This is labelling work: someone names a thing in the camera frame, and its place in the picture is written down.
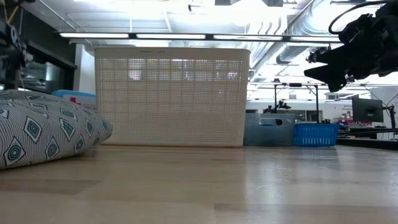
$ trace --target blue plastic basket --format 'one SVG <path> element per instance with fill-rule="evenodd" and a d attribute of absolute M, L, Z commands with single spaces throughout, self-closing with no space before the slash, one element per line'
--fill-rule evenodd
<path fill-rule="evenodd" d="M 339 127 L 339 124 L 296 124 L 293 145 L 334 146 Z"/>

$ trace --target ceiling light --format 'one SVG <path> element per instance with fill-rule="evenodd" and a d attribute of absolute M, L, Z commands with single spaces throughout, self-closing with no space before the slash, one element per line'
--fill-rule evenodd
<path fill-rule="evenodd" d="M 137 34 L 138 39 L 205 39 L 204 34 Z"/>
<path fill-rule="evenodd" d="M 290 41 L 340 43 L 340 40 L 338 37 L 325 37 L 325 36 L 291 37 Z"/>
<path fill-rule="evenodd" d="M 261 36 L 261 35 L 214 35 L 215 40 L 268 40 L 279 41 L 282 37 Z"/>
<path fill-rule="evenodd" d="M 126 39 L 129 38 L 129 34 L 104 34 L 104 33 L 61 33 L 61 37 L 68 38 L 91 38 L 91 39 Z"/>

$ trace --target computer monitor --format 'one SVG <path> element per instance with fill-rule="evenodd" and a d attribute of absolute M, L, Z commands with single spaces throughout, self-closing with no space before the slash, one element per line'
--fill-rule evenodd
<path fill-rule="evenodd" d="M 384 122 L 381 100 L 353 98 L 352 101 L 354 121 Z"/>

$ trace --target patterned cushion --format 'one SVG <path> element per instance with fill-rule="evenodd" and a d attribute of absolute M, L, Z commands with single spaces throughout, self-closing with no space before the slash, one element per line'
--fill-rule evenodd
<path fill-rule="evenodd" d="M 0 91 L 0 169 L 82 153 L 112 130 L 98 114 L 56 96 Z"/>

